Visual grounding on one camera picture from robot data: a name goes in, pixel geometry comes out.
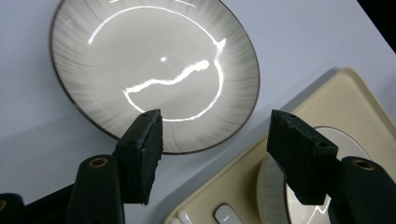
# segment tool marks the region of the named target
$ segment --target beige tray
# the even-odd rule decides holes
[[[357,141],[370,158],[396,180],[396,128],[360,76],[345,68],[335,74],[291,113],[312,127],[334,127]],[[218,223],[215,210],[227,203],[243,223],[262,223],[256,203],[256,182],[266,152],[265,135],[177,206],[164,221],[184,210],[191,223]]]

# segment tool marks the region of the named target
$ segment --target brass screw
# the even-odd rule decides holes
[[[7,201],[4,199],[0,199],[0,211],[3,210],[7,206]]]
[[[367,161],[354,160],[353,164],[366,171],[373,171],[375,169],[375,167]]]
[[[90,167],[92,169],[97,169],[103,167],[107,164],[108,160],[106,158],[96,158],[90,161]]]

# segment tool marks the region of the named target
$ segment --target plate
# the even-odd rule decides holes
[[[338,160],[346,156],[370,160],[359,143],[346,133],[332,127],[318,127],[316,130],[338,146]],[[327,212],[331,201],[329,196],[323,205],[301,204],[272,157],[264,160],[258,177],[257,203],[265,223],[331,223]]]
[[[117,139],[139,114],[161,109],[167,154],[232,136],[260,86],[245,29],[215,0],[64,0],[51,56],[72,102]]]

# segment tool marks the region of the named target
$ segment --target table surface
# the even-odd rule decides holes
[[[25,203],[73,183],[83,160],[111,153],[117,143],[74,108],[55,76],[49,39],[59,3],[0,3],[0,192],[19,193]],[[163,155],[149,204],[126,204],[127,223],[161,223],[266,132],[271,109],[291,110],[304,90],[339,68],[354,68],[396,120],[396,55],[357,1],[223,3],[256,50],[259,101],[247,124],[217,147]]]

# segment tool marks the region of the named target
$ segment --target ceramic plate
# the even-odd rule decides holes
[[[51,53],[73,103],[106,133],[120,138],[139,114],[161,109],[168,154],[229,138],[259,92],[247,33],[216,0],[64,0]]]
[[[350,136],[331,127],[316,130],[338,146],[337,159],[346,156],[370,160],[364,149]],[[257,183],[257,203],[265,223],[331,223],[327,212],[331,199],[327,196],[323,205],[302,205],[272,157],[262,163]]]

